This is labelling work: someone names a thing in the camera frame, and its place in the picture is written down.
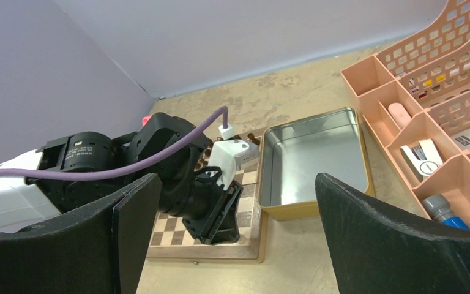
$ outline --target white wall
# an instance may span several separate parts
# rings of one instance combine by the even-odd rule
[[[0,162],[94,130],[138,130],[154,101],[53,2],[0,0]]]
[[[445,0],[55,0],[154,97],[399,39]]]

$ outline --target white stapler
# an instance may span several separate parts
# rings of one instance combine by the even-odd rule
[[[401,153],[419,181],[430,176],[442,165],[439,151],[431,139],[419,141],[419,146],[413,150],[404,145],[401,147]]]

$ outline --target pink desk organizer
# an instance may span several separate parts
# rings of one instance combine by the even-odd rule
[[[419,204],[443,194],[470,226],[470,151],[451,139],[470,128],[470,0],[449,0],[429,27],[341,75],[353,107],[410,194]],[[387,111],[394,102],[412,117],[402,129]],[[419,181],[400,148],[426,138],[444,164]]]

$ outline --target tabletop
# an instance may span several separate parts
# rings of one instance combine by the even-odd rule
[[[240,133],[348,107],[340,71],[386,46],[167,98],[158,101],[152,112],[180,116],[197,125],[226,105],[229,122]],[[218,119],[205,134],[218,137],[220,124]],[[364,134],[377,198],[422,216],[365,129]],[[138,293],[338,293],[321,219],[268,221],[263,263],[146,261]]]

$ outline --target chessboard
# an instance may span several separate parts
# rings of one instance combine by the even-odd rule
[[[240,138],[258,142],[266,129],[243,134]],[[207,165],[209,153],[197,168]],[[147,252],[148,259],[200,261],[254,261],[262,262],[266,247],[267,214],[258,204],[258,164],[237,171],[234,180],[244,190],[237,206],[237,224],[241,238],[237,243],[203,245],[185,229],[181,217],[158,213]]]

